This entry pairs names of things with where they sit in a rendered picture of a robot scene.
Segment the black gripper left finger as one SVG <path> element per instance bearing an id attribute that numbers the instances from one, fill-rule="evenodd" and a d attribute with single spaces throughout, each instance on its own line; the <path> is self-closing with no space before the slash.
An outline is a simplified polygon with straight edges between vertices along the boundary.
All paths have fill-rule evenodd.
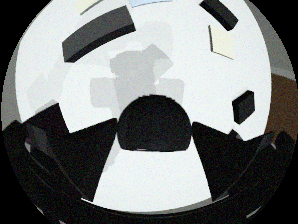
<path id="1" fill-rule="evenodd" d="M 105 161 L 116 139 L 117 117 L 67 135 L 27 121 L 33 147 L 53 157 L 65 177 L 82 194 L 84 200 L 94 200 Z"/>

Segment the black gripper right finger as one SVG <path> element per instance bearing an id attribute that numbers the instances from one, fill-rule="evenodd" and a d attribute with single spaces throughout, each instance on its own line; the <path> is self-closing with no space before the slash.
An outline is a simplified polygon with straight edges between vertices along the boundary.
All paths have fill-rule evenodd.
<path id="1" fill-rule="evenodd" d="M 273 143 L 275 131 L 242 141 L 193 121 L 192 136 L 208 181 L 210 197 L 216 201 L 229 194 L 227 190 L 246 172 L 258 151 Z"/>

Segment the dark grey switch controller unit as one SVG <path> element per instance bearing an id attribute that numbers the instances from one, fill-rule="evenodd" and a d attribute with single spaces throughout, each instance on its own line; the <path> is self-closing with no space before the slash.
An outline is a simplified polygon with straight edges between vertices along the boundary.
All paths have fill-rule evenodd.
<path id="1" fill-rule="evenodd" d="M 192 141 L 188 113 L 172 97 L 149 95 L 126 105 L 117 121 L 117 139 L 125 151 L 180 152 Z"/>

